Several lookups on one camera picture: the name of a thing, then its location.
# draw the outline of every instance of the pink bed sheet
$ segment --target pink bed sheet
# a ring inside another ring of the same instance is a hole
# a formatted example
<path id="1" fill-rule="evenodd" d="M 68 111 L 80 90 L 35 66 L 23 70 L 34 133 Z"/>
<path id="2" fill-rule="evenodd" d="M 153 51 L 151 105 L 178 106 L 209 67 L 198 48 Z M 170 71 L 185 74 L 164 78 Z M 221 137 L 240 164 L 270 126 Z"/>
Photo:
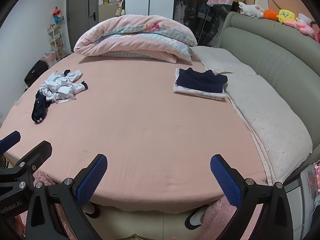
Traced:
<path id="1" fill-rule="evenodd" d="M 53 152 L 41 170 L 62 182 L 102 153 L 108 170 L 92 201 L 124 211 L 179 213 L 220 198 L 222 190 L 210 171 L 215 154 L 245 178 L 266 180 L 251 136 L 228 99 L 173 93 L 175 68 L 205 70 L 197 59 L 182 62 L 68 56 L 12 107 L 0 138 L 17 130 L 21 141 L 7 157 L 15 162 L 47 140 Z M 35 124 L 31 112 L 40 84 L 66 69 L 80 69 L 79 82 L 89 89 L 76 100 L 52 104 L 45 120 Z"/>

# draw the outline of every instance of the tile floor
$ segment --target tile floor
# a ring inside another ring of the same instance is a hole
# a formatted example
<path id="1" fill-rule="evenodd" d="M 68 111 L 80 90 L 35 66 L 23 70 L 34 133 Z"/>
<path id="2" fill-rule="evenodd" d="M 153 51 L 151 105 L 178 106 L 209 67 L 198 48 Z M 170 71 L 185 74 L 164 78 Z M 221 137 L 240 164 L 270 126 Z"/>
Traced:
<path id="1" fill-rule="evenodd" d="M 103 240 L 116 240 L 137 234 L 154 240 L 193 240 L 200 231 L 188 230 L 184 221 L 191 211 L 177 215 L 158 211 L 125 212 L 115 207 L 100 207 L 100 217 L 88 218 Z"/>

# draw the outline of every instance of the green leather headboard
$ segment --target green leather headboard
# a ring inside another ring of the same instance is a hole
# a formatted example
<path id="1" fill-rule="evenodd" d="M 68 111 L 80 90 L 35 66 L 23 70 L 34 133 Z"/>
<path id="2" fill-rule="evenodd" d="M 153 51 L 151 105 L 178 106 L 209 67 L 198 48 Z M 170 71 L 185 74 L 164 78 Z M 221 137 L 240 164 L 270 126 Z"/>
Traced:
<path id="1" fill-rule="evenodd" d="M 320 159 L 320 44 L 276 21 L 230 12 L 217 48 L 252 67 L 289 104 L 311 136 Z"/>

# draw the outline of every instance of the yellow plush toy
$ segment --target yellow plush toy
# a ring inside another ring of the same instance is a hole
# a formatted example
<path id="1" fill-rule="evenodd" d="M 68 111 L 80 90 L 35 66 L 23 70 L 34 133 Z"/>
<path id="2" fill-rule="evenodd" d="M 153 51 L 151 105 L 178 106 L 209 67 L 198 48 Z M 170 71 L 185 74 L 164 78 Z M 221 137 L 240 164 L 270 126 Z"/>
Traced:
<path id="1" fill-rule="evenodd" d="M 279 22 L 283 23 L 285 21 L 294 22 L 296 20 L 296 15 L 289 10 L 280 10 L 279 15 L 277 15 Z"/>

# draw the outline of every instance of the metal screw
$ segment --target metal screw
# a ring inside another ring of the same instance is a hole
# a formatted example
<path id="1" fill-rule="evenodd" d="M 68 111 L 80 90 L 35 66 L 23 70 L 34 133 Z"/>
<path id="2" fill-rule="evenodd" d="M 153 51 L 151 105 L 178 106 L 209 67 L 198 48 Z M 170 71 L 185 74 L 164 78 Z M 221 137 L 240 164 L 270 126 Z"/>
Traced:
<path id="1" fill-rule="evenodd" d="M 280 182 L 276 182 L 276 187 L 277 187 L 277 188 L 283 188 L 283 185 L 282 185 L 282 183 L 280 183 Z"/>
<path id="2" fill-rule="evenodd" d="M 67 179 L 64 180 L 64 184 L 70 185 L 72 183 L 72 181 L 73 181 L 73 179 L 67 178 Z"/>
<path id="3" fill-rule="evenodd" d="M 19 188 L 23 189 L 26 186 L 26 183 L 24 181 L 20 182 Z"/>
<path id="4" fill-rule="evenodd" d="M 36 188 L 41 188 L 41 187 L 42 187 L 42 185 L 43 185 L 43 183 L 42 183 L 42 182 L 38 182 L 38 183 L 36 184 Z"/>
<path id="5" fill-rule="evenodd" d="M 246 182 L 246 184 L 248 184 L 248 185 L 253 185 L 253 184 L 254 184 L 254 180 L 253 180 L 253 179 L 250 179 L 250 178 L 246 179 L 245 182 Z"/>

